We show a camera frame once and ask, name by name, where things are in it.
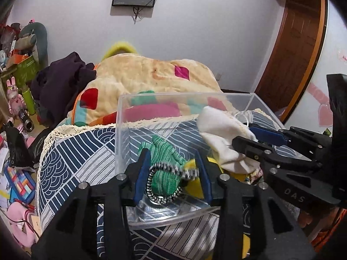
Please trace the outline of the beige patchwork blanket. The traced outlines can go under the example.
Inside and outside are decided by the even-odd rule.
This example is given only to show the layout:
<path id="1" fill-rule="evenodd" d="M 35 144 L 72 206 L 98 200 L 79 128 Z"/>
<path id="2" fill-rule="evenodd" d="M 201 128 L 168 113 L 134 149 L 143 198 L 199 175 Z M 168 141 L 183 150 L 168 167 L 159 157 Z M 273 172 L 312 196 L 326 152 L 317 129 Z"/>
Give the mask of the beige patchwork blanket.
<path id="1" fill-rule="evenodd" d="M 115 123 L 123 94 L 220 92 L 212 71 L 195 60 L 156 60 L 123 53 L 95 67 L 96 78 L 79 93 L 61 124 L 95 126 Z"/>

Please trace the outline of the yellow sponge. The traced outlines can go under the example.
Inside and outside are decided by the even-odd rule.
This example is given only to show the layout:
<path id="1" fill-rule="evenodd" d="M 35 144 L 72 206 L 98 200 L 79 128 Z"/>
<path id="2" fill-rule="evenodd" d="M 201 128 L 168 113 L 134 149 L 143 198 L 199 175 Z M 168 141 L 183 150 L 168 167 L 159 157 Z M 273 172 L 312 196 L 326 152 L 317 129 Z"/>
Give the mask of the yellow sponge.
<path id="1" fill-rule="evenodd" d="M 222 167 L 218 164 L 218 162 L 213 157 L 207 156 L 207 160 L 210 163 L 215 164 L 217 166 L 220 174 L 225 173 L 225 170 L 222 169 Z M 186 162 L 185 165 L 183 166 L 183 169 L 197 170 L 198 167 L 197 167 L 195 159 L 193 158 L 189 160 L 188 162 Z M 187 195 L 203 200 L 204 193 L 203 193 L 202 180 L 200 178 L 200 175 L 198 175 L 197 178 L 194 178 L 193 180 L 187 180 L 187 184 L 184 187 L 184 191 Z"/>

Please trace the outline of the white soft cloth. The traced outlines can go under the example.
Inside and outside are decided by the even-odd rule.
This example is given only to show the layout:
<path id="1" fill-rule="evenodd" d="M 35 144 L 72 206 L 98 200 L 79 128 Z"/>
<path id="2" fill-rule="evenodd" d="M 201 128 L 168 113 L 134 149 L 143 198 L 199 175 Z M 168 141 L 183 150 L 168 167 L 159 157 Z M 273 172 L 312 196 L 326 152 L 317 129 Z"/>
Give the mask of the white soft cloth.
<path id="1" fill-rule="evenodd" d="M 232 147 L 232 140 L 238 136 L 258 141 L 249 128 L 237 118 L 222 110 L 205 106 L 196 120 L 196 125 L 221 168 L 236 174 L 250 174 L 260 168 L 259 162 L 247 158 Z"/>

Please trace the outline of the dark purple clothing pile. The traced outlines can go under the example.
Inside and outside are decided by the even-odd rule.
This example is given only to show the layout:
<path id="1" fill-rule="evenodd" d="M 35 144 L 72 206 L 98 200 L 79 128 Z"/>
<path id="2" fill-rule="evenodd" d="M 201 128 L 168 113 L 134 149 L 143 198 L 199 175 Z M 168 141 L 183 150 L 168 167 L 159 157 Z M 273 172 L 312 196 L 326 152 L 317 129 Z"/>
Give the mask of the dark purple clothing pile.
<path id="1" fill-rule="evenodd" d="M 76 52 L 39 71 L 31 82 L 38 122 L 45 127 L 56 127 L 96 75 L 95 65 L 85 63 Z"/>

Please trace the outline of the blue patterned tablecloth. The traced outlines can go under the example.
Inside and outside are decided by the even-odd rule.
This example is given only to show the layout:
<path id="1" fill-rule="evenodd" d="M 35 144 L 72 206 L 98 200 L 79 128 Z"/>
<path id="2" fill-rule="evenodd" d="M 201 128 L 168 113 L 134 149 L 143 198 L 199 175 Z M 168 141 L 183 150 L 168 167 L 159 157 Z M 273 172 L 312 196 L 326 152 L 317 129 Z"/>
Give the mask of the blue patterned tablecloth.
<path id="1" fill-rule="evenodd" d="M 32 246 L 32 259 L 98 259 L 97 205 L 104 205 L 103 259 L 134 259 L 126 208 L 135 207 L 135 181 L 138 167 L 130 164 L 105 184 L 91 186 L 81 182 L 64 202 Z M 212 186 L 211 205 L 222 209 L 213 251 L 213 259 L 242 259 L 244 247 L 243 197 L 251 197 L 253 189 L 220 174 L 209 163 Z"/>

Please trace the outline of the green knitted glove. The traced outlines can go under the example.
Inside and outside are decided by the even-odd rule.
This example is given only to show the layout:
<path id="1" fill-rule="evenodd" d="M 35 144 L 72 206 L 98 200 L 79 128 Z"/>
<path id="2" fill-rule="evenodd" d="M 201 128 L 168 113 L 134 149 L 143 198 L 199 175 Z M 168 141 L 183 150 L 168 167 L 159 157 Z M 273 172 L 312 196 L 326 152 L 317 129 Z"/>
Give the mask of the green knitted glove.
<path id="1" fill-rule="evenodd" d="M 150 142 L 142 142 L 138 154 L 143 148 L 147 148 L 151 152 L 151 165 L 157 164 L 183 169 L 187 162 L 172 144 L 158 135 L 153 135 Z M 157 196 L 168 197 L 178 189 L 180 180 L 176 174 L 168 170 L 157 170 L 151 182 L 152 192 Z"/>

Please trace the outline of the grey plush toy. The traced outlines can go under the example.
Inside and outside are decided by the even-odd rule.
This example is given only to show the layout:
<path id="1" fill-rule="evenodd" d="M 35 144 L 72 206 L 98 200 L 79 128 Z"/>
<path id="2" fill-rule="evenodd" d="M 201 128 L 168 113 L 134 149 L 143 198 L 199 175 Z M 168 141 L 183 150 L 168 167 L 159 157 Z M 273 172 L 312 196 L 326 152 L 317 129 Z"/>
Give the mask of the grey plush toy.
<path id="1" fill-rule="evenodd" d="M 25 26 L 20 32 L 15 43 L 15 49 L 19 51 L 30 50 L 34 60 L 40 67 L 48 66 L 48 40 L 46 27 L 39 22 Z"/>

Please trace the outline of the pink rabbit toy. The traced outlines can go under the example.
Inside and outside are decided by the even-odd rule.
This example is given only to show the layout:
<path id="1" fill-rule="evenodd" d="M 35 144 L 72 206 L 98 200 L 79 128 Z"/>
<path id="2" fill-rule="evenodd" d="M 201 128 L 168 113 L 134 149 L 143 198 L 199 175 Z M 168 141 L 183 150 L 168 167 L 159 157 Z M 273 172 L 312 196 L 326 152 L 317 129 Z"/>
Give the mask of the pink rabbit toy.
<path id="1" fill-rule="evenodd" d="M 7 98 L 9 113 L 13 119 L 16 119 L 20 110 L 26 110 L 26 104 L 19 93 L 14 76 L 7 80 Z"/>

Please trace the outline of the wooden door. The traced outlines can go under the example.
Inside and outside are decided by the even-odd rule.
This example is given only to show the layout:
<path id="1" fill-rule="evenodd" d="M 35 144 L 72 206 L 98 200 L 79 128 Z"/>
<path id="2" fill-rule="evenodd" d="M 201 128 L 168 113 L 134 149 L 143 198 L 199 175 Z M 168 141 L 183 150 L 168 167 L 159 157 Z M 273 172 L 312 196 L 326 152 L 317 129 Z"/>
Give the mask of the wooden door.
<path id="1" fill-rule="evenodd" d="M 325 25 L 326 0 L 286 0 L 275 45 L 255 89 L 283 123 L 313 74 Z"/>

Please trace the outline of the green storage box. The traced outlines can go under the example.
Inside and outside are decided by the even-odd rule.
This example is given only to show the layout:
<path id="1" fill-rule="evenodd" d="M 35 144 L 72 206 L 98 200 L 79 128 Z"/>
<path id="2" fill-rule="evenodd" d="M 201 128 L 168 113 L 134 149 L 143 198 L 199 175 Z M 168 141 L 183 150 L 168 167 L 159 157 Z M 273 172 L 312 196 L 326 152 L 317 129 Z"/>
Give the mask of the green storage box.
<path id="1" fill-rule="evenodd" d="M 21 63 L 12 65 L 9 69 L 6 69 L 1 73 L 3 88 L 7 90 L 7 80 L 11 80 L 12 77 L 15 78 L 17 88 L 21 89 L 24 85 L 28 86 L 29 82 L 35 78 L 38 71 L 38 63 L 35 61 L 33 56 L 30 56 Z"/>

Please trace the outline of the clear plastic storage box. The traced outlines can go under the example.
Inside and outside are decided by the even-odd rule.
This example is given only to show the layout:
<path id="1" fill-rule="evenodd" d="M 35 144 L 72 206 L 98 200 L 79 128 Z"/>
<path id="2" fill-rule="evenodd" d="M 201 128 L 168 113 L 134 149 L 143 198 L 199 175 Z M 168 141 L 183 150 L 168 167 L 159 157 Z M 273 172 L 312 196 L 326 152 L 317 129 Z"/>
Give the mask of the clear plastic storage box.
<path id="1" fill-rule="evenodd" d="M 118 99 L 116 115 L 115 172 L 138 160 L 142 143 L 159 136 L 185 160 L 196 151 L 212 156 L 201 138 L 196 119 L 205 106 L 225 110 L 242 123 L 256 123 L 272 130 L 283 129 L 281 121 L 254 93 L 139 93 Z M 127 208 L 129 226 L 145 229 L 181 223 L 214 211 L 205 201 L 183 193 L 173 202 L 155 205 L 143 197 Z"/>

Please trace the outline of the yellow fuzzy pillow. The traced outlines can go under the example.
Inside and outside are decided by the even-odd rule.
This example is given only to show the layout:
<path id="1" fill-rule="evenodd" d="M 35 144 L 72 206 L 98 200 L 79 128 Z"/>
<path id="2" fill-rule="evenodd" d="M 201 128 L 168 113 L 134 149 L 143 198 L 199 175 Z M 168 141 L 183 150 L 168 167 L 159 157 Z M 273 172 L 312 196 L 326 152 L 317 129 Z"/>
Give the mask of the yellow fuzzy pillow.
<path id="1" fill-rule="evenodd" d="M 115 42 L 104 54 L 102 60 L 110 58 L 118 54 L 137 54 L 137 50 L 129 43 L 125 41 Z"/>

